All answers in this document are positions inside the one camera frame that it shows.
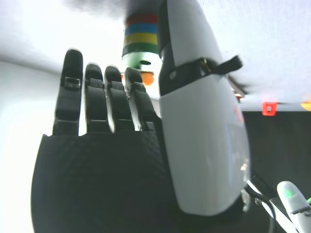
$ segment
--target green light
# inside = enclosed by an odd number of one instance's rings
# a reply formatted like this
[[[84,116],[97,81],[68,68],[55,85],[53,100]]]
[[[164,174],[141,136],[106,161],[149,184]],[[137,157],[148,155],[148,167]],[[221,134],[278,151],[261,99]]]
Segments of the green light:
[[[291,198],[294,195],[294,193],[292,193],[290,190],[285,190],[284,191],[284,196],[286,198]]]

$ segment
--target white wall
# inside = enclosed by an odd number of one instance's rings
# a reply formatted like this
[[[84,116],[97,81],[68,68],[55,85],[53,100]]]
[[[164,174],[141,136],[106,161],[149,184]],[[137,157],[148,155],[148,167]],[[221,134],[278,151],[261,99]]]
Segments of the white wall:
[[[33,170],[41,137],[52,132],[59,79],[0,62],[1,233],[33,232]]]

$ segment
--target blue ring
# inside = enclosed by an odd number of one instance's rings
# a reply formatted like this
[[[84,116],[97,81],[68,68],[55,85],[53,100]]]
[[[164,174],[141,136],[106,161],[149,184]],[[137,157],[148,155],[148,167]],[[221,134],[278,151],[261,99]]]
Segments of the blue ring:
[[[156,33],[157,26],[152,23],[136,23],[128,26],[125,30],[125,36],[134,34],[134,33]]]

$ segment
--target white surface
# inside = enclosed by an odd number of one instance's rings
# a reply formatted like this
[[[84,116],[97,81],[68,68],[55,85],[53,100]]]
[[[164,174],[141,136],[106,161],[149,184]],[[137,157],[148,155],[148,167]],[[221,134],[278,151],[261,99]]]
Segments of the white surface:
[[[176,67],[202,57],[218,64],[223,62],[213,32],[196,0],[169,0],[167,9]]]
[[[123,22],[134,12],[156,12],[161,0],[0,0],[0,60],[60,73],[68,48],[102,69],[121,61]],[[239,54],[232,73],[249,92],[243,110],[263,101],[304,111],[311,99],[311,0],[199,0],[224,60]],[[158,97],[157,83],[149,88]]]
[[[256,191],[259,194],[262,194],[250,181],[247,181],[249,186]],[[272,203],[270,202],[274,208],[274,211],[276,213],[276,221],[279,223],[279,225],[284,229],[287,233],[297,233],[296,227],[293,225],[293,223]],[[272,212],[269,208],[269,206],[262,202],[261,203],[264,209],[267,211],[267,213],[272,216]]]
[[[293,196],[286,197],[285,192],[290,190]],[[286,209],[288,216],[300,233],[308,233],[311,229],[311,216],[302,213],[292,214],[293,211],[310,207],[300,190],[290,181],[283,181],[277,185],[278,195]]]
[[[3,62],[0,70],[0,232],[32,233],[33,170],[52,132],[59,78]]]
[[[160,98],[163,133],[179,207],[216,215],[241,194],[250,158],[231,87],[209,75]]]

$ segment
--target yellow object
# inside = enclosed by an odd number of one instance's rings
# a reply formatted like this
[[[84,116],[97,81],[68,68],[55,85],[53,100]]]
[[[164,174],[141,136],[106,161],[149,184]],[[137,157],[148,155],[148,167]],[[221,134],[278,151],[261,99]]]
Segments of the yellow object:
[[[141,72],[142,83],[146,86],[150,86],[154,82],[154,74],[152,72]]]
[[[156,34],[153,33],[135,33],[124,38],[124,47],[133,43],[149,43],[157,45]]]
[[[307,111],[311,111],[311,100],[301,103],[300,106],[306,109]]]

